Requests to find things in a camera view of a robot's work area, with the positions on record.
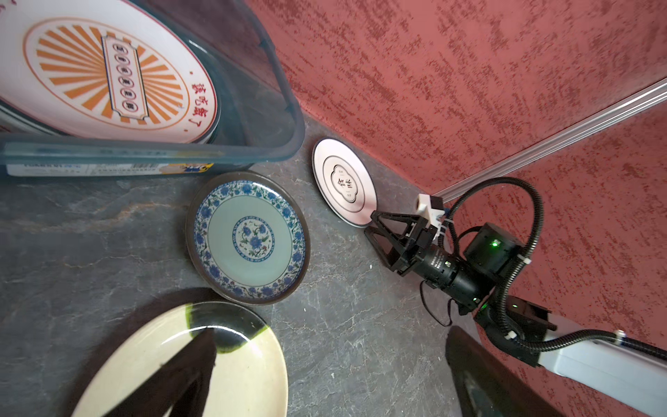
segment plate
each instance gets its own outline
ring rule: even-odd
[[[133,141],[205,142],[215,129],[220,103],[207,69],[132,3],[21,0],[0,12],[0,52],[12,63],[0,68],[8,117]]]
[[[185,233],[197,271],[218,294],[242,304],[284,299],[308,267],[301,210],[256,173],[227,173],[207,183],[190,206]]]
[[[203,415],[285,417],[287,368],[280,344],[261,317],[230,302],[186,304],[139,329],[96,373],[73,417],[103,416],[209,327],[218,353]]]
[[[313,172],[319,192],[345,222],[364,228],[378,209],[373,180],[364,163],[344,143],[322,139],[313,150]]]

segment coiled black cable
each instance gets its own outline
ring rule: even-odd
[[[524,260],[529,261],[530,256],[537,247],[538,240],[540,238],[540,232],[542,231],[542,225],[544,223],[544,207],[542,205],[542,198],[540,197],[540,194],[537,192],[535,187],[533,187],[528,182],[522,179],[514,177],[498,177],[498,178],[487,179],[486,181],[482,181],[479,184],[475,185],[473,188],[469,189],[466,193],[464,193],[461,197],[459,197],[459,199],[456,200],[456,203],[454,203],[454,205],[450,209],[447,219],[450,220],[448,224],[450,233],[452,235],[452,241],[454,243],[454,254],[456,256],[460,256],[460,248],[459,248],[460,239],[456,235],[454,222],[451,222],[452,218],[454,217],[454,214],[458,211],[459,208],[461,208],[461,205],[468,198],[470,198],[471,195],[479,192],[484,188],[490,187],[491,185],[497,185],[497,184],[510,184],[521,187],[528,192],[530,198],[533,201],[533,224],[530,229],[530,236],[528,237],[528,241],[526,242],[526,245],[519,251],[520,256],[516,257],[512,261],[513,264],[512,267],[510,268],[510,273],[507,275],[507,278],[502,284],[496,286],[493,295],[494,299],[493,305],[496,311],[496,320],[498,321],[498,325],[501,328],[501,330],[506,334],[508,334],[510,333],[510,331],[512,331],[513,328],[513,326],[510,325],[509,322],[510,319],[507,316],[507,298],[509,295],[510,286],[512,286],[512,283],[516,279],[516,276],[523,270],[524,266],[526,265],[526,262]],[[565,348],[566,346],[582,342],[584,340],[605,340],[611,343],[618,341],[615,333],[605,332],[603,330],[578,330],[577,332],[572,332],[560,336],[559,338],[548,340],[545,342],[528,342],[523,339],[522,335],[515,337],[513,340],[519,346],[535,352],[549,352],[551,350],[558,350]],[[637,350],[639,352],[643,352],[645,354],[649,354],[651,356],[655,356],[663,360],[667,360],[667,351],[640,342],[639,340],[631,338],[622,338],[620,345]]]
[[[442,233],[440,235],[438,235],[438,247],[440,249],[444,249],[445,248],[445,232],[446,232],[446,229],[441,227],[440,231]]]

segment orange sunburst pattern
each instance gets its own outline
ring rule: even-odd
[[[38,30],[37,47],[26,51],[28,63],[51,93],[81,113],[113,125],[142,130],[169,127],[185,116],[189,96],[180,74],[136,38],[101,23],[75,19],[50,21]],[[148,108],[143,118],[122,117],[112,105],[107,60],[110,68],[119,63],[108,52],[105,56],[102,44],[105,37],[121,40],[136,50],[138,80],[143,84],[141,95]]]

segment container label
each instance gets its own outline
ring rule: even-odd
[[[201,173],[212,163],[34,163],[7,165],[14,177],[109,177]]]

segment plastic storage bin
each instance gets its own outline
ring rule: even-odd
[[[303,143],[273,43],[239,0],[16,3],[0,13],[10,175],[228,171]]]

